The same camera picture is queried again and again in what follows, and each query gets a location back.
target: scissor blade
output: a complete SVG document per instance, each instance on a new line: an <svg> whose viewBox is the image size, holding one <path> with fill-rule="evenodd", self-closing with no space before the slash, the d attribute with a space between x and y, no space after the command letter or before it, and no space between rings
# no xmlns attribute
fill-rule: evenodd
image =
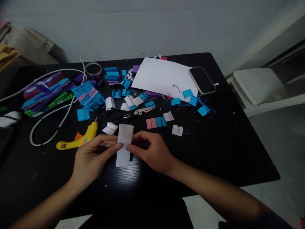
<svg viewBox="0 0 305 229"><path fill-rule="evenodd" d="M150 112L152 111L153 109L155 109L156 107L150 107L150 108L143 108L143 109L139 109L137 110L139 112L138 115L142 115L143 113L147 113L147 112Z"/></svg>

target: floor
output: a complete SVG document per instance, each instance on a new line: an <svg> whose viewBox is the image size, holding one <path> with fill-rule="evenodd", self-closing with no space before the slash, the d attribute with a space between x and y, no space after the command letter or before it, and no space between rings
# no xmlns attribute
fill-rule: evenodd
<svg viewBox="0 0 305 229"><path fill-rule="evenodd" d="M281 179L242 189L270 207L294 229L305 217L305 104L249 117ZM218 228L223 218L200 196L184 198L195 229ZM66 219L56 229L77 229L90 216Z"/></svg>

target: scissors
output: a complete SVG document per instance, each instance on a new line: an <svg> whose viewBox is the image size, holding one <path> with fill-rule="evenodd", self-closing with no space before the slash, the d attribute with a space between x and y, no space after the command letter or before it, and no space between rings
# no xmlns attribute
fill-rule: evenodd
<svg viewBox="0 0 305 229"><path fill-rule="evenodd" d="M116 124L120 121L124 121L124 123L127 123L130 120L132 120L134 117L137 117L144 113L150 112L155 108L156 107L149 107L149 108L143 108L143 109L134 110L134 111L113 110L107 114L107 117L114 124Z"/></svg>

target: yellow cloth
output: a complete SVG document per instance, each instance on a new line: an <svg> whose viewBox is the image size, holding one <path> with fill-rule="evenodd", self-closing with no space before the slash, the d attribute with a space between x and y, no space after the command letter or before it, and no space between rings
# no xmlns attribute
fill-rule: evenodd
<svg viewBox="0 0 305 229"><path fill-rule="evenodd" d="M0 44L0 72L20 55L21 53L13 47Z"/></svg>

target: tape roll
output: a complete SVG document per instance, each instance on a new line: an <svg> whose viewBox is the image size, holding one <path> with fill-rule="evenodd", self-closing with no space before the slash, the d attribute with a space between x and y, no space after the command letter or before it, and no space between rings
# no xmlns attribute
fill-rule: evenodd
<svg viewBox="0 0 305 229"><path fill-rule="evenodd" d="M97 72L97 73L89 73L89 72L87 72L87 67L89 67L89 66L91 66L91 65L97 65L97 66L99 66L99 67L101 68L101 70L100 70L99 72ZM91 62L91 63L88 63L88 64L86 64L86 66L85 66L85 72L86 72L88 75L95 75L95 74L99 75L99 74L101 74L101 73L102 73L102 71L103 71L102 66L101 66L101 65L99 65L99 64L98 64L98 63L96 63L96 62Z"/></svg>

